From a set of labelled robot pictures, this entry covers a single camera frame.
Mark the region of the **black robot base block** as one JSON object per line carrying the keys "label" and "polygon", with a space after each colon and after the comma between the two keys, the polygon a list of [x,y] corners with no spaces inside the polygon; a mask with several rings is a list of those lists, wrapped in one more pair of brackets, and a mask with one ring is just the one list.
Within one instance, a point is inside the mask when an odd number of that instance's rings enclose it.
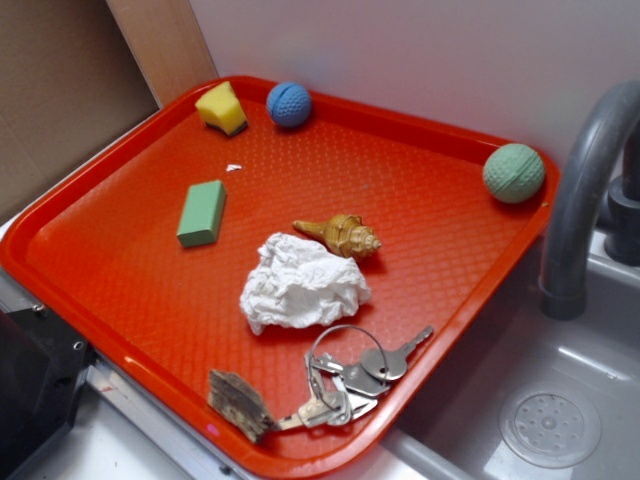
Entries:
{"label": "black robot base block", "polygon": [[53,310],[1,314],[1,477],[16,479],[74,426],[89,341]]}

